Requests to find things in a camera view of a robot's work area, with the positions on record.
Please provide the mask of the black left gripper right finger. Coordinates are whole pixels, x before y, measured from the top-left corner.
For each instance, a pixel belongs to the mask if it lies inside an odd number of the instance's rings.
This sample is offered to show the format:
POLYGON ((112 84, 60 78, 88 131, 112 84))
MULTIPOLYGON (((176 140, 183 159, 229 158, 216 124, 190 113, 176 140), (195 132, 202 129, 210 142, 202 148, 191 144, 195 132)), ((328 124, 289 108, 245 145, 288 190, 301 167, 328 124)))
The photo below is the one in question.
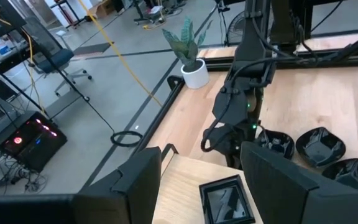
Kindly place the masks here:
POLYGON ((242 143, 241 164, 264 224, 358 224, 358 190, 253 142, 242 143))

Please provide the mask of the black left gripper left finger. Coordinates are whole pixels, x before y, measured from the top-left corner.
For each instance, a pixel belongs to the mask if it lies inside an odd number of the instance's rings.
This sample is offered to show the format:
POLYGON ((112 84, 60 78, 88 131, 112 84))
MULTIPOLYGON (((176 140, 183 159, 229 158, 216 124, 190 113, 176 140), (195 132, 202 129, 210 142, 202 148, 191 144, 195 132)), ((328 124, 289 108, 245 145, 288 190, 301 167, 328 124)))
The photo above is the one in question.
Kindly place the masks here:
POLYGON ((161 168, 146 148, 75 194, 0 196, 0 224, 151 224, 161 168))

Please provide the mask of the black wavy-rim mini plate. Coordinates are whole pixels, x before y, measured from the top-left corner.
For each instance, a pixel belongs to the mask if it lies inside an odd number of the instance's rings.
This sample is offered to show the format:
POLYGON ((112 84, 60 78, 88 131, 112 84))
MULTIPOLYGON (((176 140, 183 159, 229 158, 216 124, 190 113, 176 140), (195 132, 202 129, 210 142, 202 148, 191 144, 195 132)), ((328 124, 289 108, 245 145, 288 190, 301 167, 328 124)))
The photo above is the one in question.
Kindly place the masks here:
POLYGON ((323 170, 322 176, 358 190, 358 158, 331 164, 323 170))
POLYGON ((344 141, 325 127, 311 129, 295 142, 301 158, 311 167, 323 167, 340 160, 346 153, 344 141))
POLYGON ((255 143, 260 147, 270 149, 284 158, 291 160, 295 151, 295 142, 286 133, 263 129, 256 137, 255 143))

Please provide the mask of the black square mini plate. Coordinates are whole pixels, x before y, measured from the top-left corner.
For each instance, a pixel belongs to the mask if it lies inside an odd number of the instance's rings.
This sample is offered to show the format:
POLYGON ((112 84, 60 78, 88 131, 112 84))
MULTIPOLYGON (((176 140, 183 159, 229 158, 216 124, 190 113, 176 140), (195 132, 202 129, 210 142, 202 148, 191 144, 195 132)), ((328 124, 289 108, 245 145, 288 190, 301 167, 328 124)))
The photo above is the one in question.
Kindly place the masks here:
POLYGON ((254 224, 240 175, 199 186, 205 224, 254 224))

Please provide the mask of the white round plant pot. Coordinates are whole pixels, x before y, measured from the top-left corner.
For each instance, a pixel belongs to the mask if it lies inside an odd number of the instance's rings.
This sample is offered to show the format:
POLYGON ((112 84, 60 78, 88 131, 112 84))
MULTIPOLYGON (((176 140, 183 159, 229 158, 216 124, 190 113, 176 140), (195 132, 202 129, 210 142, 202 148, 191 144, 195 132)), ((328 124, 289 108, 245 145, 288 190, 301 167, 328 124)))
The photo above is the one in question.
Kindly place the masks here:
POLYGON ((182 65, 181 73, 186 86, 191 89, 199 89, 209 82, 209 73, 205 61, 201 58, 196 59, 193 68, 182 65))

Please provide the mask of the black computer tower red lights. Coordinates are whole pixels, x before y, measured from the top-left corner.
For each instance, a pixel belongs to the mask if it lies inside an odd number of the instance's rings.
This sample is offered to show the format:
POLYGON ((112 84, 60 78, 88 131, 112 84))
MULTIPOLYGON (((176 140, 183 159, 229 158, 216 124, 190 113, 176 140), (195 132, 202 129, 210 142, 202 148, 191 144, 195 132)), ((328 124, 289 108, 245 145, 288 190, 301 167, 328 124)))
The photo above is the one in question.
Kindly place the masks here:
POLYGON ((38 111, 26 111, 0 132, 0 151, 36 172, 66 142, 57 125, 38 111))

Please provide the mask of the green snake plant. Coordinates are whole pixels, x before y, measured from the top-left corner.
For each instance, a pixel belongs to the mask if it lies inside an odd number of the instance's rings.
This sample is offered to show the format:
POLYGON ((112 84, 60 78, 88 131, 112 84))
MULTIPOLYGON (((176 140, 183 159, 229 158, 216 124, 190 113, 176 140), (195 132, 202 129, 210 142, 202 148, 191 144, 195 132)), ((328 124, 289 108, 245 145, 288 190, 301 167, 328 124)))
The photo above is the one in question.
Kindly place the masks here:
POLYGON ((198 40, 195 40, 193 21, 189 17, 185 17, 180 37, 169 30, 162 29, 163 36, 169 43, 170 48, 182 62, 184 72, 194 72, 201 67, 201 62, 197 61, 198 47, 204 42, 206 32, 211 23, 212 21, 208 22, 205 30, 198 36, 198 40))

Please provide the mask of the black floor fan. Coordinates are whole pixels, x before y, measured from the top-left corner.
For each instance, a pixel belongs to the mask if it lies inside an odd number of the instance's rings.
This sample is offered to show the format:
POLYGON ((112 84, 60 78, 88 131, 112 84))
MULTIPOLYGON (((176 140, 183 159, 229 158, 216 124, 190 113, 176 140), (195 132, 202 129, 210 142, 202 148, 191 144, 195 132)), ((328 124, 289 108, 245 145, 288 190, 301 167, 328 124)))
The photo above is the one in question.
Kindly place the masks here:
POLYGON ((244 32, 244 12, 238 13, 238 15, 231 21, 229 28, 226 32, 226 45, 238 45, 242 40, 244 32))

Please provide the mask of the blue office chair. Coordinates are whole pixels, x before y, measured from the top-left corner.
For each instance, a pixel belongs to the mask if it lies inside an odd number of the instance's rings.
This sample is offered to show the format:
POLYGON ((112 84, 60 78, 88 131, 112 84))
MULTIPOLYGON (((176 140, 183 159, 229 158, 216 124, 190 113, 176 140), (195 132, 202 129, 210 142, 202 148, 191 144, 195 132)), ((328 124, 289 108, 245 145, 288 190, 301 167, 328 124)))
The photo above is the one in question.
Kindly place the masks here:
MULTIPOLYGON (((66 72, 65 69, 69 66, 70 60, 73 57, 74 53, 71 50, 62 48, 55 54, 52 54, 50 59, 67 77, 67 79, 72 82, 72 84, 75 84, 75 80, 80 77, 86 77, 87 79, 92 80, 93 77, 83 68, 72 73, 66 72)), ((58 71, 54 69, 52 64, 41 53, 40 56, 34 57, 34 63, 29 62, 28 65, 34 68, 37 73, 44 74, 44 77, 51 73, 58 73, 58 71)))

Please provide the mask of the dark floor mat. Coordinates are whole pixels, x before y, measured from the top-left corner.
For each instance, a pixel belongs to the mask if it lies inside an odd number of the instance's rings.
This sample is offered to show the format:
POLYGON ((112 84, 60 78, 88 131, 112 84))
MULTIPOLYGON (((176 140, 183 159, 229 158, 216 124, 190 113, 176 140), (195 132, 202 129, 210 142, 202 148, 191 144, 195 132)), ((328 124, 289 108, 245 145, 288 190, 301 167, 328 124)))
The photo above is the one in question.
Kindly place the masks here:
POLYGON ((110 48, 109 43, 78 47, 73 51, 74 58, 88 58, 98 56, 103 54, 108 48, 110 48))

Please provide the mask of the cardboard box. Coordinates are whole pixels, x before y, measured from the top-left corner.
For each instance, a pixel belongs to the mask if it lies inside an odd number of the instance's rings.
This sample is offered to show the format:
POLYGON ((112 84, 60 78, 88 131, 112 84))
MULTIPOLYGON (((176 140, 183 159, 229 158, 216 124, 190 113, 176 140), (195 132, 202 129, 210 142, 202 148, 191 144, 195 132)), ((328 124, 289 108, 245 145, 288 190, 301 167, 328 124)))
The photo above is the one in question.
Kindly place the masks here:
POLYGON ((112 0, 103 0, 89 9, 89 13, 97 19, 104 18, 115 11, 112 0))

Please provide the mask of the black aluminium table frame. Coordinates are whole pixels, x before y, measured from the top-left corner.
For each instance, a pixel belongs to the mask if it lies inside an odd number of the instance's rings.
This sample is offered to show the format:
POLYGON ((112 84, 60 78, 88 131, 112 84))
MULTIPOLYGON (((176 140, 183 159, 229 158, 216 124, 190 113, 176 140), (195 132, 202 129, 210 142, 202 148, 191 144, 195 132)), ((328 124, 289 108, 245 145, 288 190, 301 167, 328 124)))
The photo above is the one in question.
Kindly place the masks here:
MULTIPOLYGON (((224 77, 213 72, 211 81, 198 90, 181 87, 171 92, 167 107, 146 130, 144 142, 150 147, 171 143, 183 156, 224 165, 222 155, 200 149, 224 77)), ((277 71, 264 91, 260 118, 264 127, 293 138, 324 126, 344 140, 346 158, 358 158, 358 66, 277 71)))

